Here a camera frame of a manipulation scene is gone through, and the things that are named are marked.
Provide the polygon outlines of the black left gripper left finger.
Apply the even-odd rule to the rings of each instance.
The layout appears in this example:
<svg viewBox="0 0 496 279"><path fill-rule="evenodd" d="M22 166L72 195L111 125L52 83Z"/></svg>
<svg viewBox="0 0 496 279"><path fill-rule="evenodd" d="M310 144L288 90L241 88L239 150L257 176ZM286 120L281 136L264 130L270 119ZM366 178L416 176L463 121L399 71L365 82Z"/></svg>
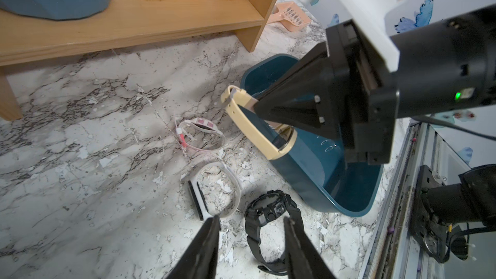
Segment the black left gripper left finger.
<svg viewBox="0 0 496 279"><path fill-rule="evenodd" d="M167 278L215 278L218 265L219 236L220 217L216 215L206 219Z"/></svg>

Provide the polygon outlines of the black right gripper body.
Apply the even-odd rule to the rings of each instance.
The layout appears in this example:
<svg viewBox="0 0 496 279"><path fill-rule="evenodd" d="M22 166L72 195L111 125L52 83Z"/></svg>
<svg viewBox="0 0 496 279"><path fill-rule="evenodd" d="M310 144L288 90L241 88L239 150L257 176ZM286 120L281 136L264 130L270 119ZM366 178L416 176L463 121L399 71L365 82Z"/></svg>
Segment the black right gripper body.
<svg viewBox="0 0 496 279"><path fill-rule="evenodd" d="M399 118L495 103L494 6L394 35L395 72L352 21L329 27L326 37L348 162L389 162Z"/></svg>

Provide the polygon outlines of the pink strap watch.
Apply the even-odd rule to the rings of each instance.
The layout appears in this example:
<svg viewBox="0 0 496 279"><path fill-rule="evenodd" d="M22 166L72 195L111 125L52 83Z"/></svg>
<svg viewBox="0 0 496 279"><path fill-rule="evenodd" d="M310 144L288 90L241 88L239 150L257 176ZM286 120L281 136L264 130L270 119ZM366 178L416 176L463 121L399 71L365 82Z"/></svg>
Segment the pink strap watch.
<svg viewBox="0 0 496 279"><path fill-rule="evenodd" d="M226 144L226 136L215 123L206 118L176 121L176 135L184 149L211 152Z"/></svg>

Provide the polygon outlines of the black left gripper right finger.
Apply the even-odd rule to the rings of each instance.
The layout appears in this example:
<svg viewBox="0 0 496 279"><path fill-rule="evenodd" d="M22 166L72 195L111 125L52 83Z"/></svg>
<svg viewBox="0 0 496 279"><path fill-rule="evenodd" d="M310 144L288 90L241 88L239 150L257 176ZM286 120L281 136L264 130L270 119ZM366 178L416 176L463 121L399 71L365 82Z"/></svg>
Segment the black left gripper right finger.
<svg viewBox="0 0 496 279"><path fill-rule="evenodd" d="M336 279L307 237L301 224L284 218L285 264L291 279Z"/></svg>

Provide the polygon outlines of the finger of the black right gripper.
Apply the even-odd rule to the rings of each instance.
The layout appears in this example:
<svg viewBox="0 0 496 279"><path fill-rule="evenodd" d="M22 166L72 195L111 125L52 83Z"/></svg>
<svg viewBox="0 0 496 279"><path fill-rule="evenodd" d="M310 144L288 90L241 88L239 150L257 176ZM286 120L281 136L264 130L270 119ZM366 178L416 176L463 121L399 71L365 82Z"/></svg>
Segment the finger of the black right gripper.
<svg viewBox="0 0 496 279"><path fill-rule="evenodd" d="M342 46L313 47L254 106L263 120L287 124L329 139L341 139L346 115L347 57Z"/></svg>

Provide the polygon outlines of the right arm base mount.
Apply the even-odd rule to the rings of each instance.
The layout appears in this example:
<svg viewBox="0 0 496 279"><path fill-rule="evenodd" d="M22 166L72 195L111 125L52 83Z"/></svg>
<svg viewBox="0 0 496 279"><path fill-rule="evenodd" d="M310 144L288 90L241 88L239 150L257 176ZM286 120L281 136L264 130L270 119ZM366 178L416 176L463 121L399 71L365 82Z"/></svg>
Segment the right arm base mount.
<svg viewBox="0 0 496 279"><path fill-rule="evenodd" d="M457 239L495 231L495 165L470 169L459 179L437 183L427 165L418 173L409 232L441 264Z"/></svg>

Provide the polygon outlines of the beige strap watch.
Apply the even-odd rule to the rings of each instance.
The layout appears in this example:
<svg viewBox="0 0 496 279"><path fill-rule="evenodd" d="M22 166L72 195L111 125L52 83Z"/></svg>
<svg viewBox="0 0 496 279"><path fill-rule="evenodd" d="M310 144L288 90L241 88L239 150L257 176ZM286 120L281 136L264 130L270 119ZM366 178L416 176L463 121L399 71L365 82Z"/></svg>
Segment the beige strap watch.
<svg viewBox="0 0 496 279"><path fill-rule="evenodd" d="M260 150L268 160L277 160L286 155L297 141L297 131L294 127L273 121L264 121L282 137L282 145L276 146L256 128L241 110L245 108L254 114L254 106L258 100L244 89L229 85L221 95L222 107L234 121L243 134Z"/></svg>

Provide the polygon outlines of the black digital watch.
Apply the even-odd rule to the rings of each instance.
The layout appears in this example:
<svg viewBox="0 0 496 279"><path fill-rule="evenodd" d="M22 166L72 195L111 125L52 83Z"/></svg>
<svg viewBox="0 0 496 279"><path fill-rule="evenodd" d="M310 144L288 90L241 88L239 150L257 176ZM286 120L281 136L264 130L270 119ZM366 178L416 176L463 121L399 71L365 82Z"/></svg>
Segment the black digital watch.
<svg viewBox="0 0 496 279"><path fill-rule="evenodd" d="M247 244L259 270L275 276L288 274L286 249L282 245L284 218L304 226L302 211L292 197L281 190L267 191L251 201L245 210Z"/></svg>

